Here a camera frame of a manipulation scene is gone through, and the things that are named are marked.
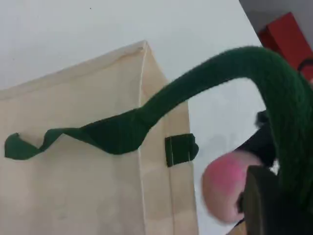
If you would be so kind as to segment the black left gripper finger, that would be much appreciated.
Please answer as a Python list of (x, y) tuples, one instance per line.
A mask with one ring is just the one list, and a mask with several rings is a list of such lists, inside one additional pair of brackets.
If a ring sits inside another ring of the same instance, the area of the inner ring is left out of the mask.
[(313, 233), (313, 215), (280, 190), (278, 176), (266, 167), (248, 167), (241, 209), (248, 235)]

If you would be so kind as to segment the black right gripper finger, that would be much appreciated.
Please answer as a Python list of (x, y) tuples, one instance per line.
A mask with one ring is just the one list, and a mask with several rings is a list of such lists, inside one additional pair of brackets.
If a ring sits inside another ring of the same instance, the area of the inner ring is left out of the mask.
[(255, 125), (258, 130), (236, 150), (254, 154), (264, 166), (272, 167), (276, 160), (276, 150), (266, 110), (257, 113)]

